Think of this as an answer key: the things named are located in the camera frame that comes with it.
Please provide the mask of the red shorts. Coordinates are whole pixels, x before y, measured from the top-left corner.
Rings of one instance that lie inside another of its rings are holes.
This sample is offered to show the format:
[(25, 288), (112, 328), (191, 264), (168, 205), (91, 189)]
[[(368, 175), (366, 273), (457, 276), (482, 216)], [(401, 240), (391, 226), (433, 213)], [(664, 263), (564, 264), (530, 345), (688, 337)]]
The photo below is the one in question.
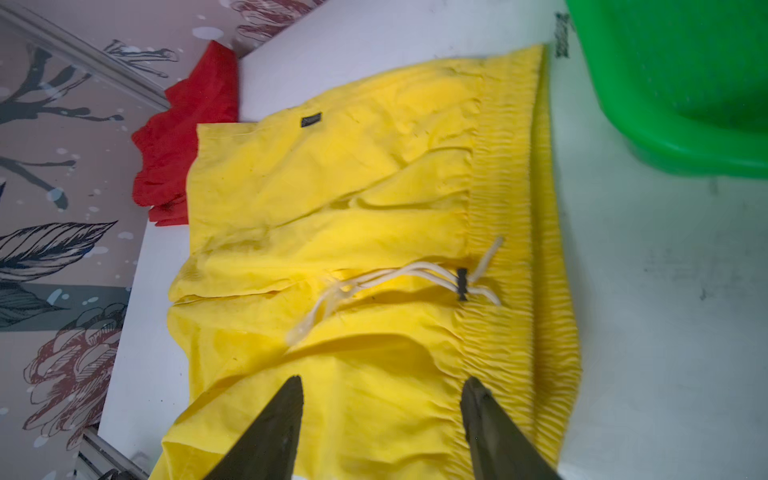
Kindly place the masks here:
[(197, 127), (238, 121), (234, 51), (211, 41), (188, 78), (168, 88), (165, 95), (169, 109), (151, 117), (132, 135), (142, 156), (132, 197), (149, 209), (149, 221), (155, 225), (186, 225), (186, 179), (198, 153)]

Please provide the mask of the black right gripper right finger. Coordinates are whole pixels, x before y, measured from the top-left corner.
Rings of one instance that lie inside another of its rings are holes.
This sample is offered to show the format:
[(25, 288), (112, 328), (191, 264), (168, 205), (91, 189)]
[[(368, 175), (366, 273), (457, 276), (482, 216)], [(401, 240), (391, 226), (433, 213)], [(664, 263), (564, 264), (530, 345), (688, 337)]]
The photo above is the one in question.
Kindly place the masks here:
[(464, 382), (460, 408), (475, 479), (560, 479), (479, 379)]

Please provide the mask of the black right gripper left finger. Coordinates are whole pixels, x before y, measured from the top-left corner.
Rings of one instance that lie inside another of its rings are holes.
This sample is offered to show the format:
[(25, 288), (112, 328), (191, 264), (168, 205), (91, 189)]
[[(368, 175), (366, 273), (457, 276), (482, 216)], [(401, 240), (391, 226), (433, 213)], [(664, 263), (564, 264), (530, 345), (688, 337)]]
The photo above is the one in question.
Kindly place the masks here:
[(204, 479), (291, 479), (303, 405), (301, 378), (289, 377)]

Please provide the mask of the yellow shorts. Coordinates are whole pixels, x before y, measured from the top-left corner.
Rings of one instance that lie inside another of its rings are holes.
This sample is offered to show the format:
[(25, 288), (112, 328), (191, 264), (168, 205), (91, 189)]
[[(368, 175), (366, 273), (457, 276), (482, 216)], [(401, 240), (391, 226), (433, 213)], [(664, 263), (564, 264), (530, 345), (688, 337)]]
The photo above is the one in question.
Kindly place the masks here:
[(470, 377), (558, 463), (581, 362), (544, 46), (197, 136), (168, 312), (190, 400), (153, 478), (205, 477), (293, 376), (299, 479), (471, 478)]

